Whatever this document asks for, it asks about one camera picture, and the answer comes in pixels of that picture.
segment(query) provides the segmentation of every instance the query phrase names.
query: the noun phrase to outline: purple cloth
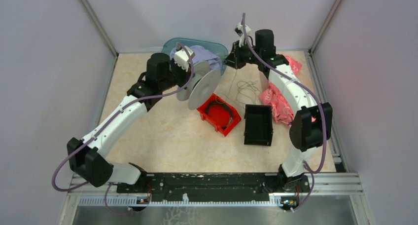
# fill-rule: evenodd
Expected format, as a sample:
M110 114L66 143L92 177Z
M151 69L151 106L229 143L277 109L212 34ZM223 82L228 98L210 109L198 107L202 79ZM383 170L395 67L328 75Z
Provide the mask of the purple cloth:
M222 60L218 55L213 54L212 52L206 50L204 47L199 45L190 46L190 49L195 53L193 57L193 63L199 63L201 61L207 61L210 65L211 70L221 71ZM174 57L175 48L171 50L170 59Z

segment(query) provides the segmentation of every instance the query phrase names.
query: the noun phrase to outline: black plastic bin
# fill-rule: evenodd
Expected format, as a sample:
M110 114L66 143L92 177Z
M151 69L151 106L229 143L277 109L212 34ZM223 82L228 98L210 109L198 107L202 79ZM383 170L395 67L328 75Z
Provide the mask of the black plastic bin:
M272 145L272 107L261 105L245 106L245 145Z

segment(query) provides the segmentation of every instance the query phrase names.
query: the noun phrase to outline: white clip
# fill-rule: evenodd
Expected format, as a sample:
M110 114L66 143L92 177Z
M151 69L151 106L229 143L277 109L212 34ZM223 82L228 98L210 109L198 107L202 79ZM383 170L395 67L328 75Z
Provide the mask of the white clip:
M190 49L188 46L185 47L187 49L187 52L189 53L189 55L192 57L194 57L194 52L192 49ZM180 51L177 51L174 54L174 62L177 63L178 66L180 66L183 70L187 71L189 69L189 57L187 56L186 52L184 49L181 49Z
M290 79L288 82L286 82L284 85L287 87L289 84L291 84L291 83L293 83L293 82L296 82L296 79L295 78L293 78L293 79Z
M238 35L240 36L239 46L242 47L242 46L244 46L244 43L245 43L245 35L244 35L244 28L243 28L243 25L241 23L239 23L237 25L237 30L239 30L241 32ZM248 27L248 25L245 25L245 32L247 33L247 36L249 36L251 34L251 29Z

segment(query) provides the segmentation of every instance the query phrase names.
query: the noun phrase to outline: red plastic bin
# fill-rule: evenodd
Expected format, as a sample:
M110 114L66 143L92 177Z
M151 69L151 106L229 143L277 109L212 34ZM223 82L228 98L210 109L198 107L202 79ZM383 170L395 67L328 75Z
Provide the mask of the red plastic bin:
M229 107L229 109L231 109L232 121L229 125L228 122L231 118L230 113L220 105L212 105L208 110L208 114L206 114L206 108L208 107L209 103L213 101L224 103ZM221 132L224 136L227 136L229 132L231 132L231 130L241 121L241 117L237 110L214 93L205 103L203 103L203 105L197 108L197 111L200 112L200 117L202 120L209 122L212 126L215 127L216 132Z

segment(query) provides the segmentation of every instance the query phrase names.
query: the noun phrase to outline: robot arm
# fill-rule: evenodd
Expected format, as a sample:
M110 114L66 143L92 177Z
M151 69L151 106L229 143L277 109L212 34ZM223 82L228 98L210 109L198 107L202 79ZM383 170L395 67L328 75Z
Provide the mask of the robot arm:
M296 113L289 131L293 147L291 147L284 163L279 167L278 173L279 185L285 190L292 189L304 173L303 161L308 161L316 149L322 145L323 134L327 135L327 139L330 137L332 108L329 103L322 104L326 122L326 132L322 132L318 106L313 97L296 84L300 81L294 75L286 58L283 55L276 54L273 31L256 31L255 45L251 43L251 46L263 61L290 76L290 80L270 71L268 67L258 61L249 47L246 44L243 45L243 30L243 25L238 24L235 32L240 35L240 40L233 43L231 53L226 58L225 64L236 69L241 69L247 63L257 64L259 71L282 92L293 112ZM250 30L248 26L245 26L247 34Z
M186 48L193 57L193 51ZM163 91L187 82L191 75L188 62L184 50L176 52L173 60L163 53L153 54L147 62L147 71L128 90L118 107L81 140L72 138L68 142L68 154L86 145L69 160L71 170L95 187L107 182L142 183L140 178L146 176L143 169L133 164L108 162L105 157L125 131L161 99L147 97L161 95Z

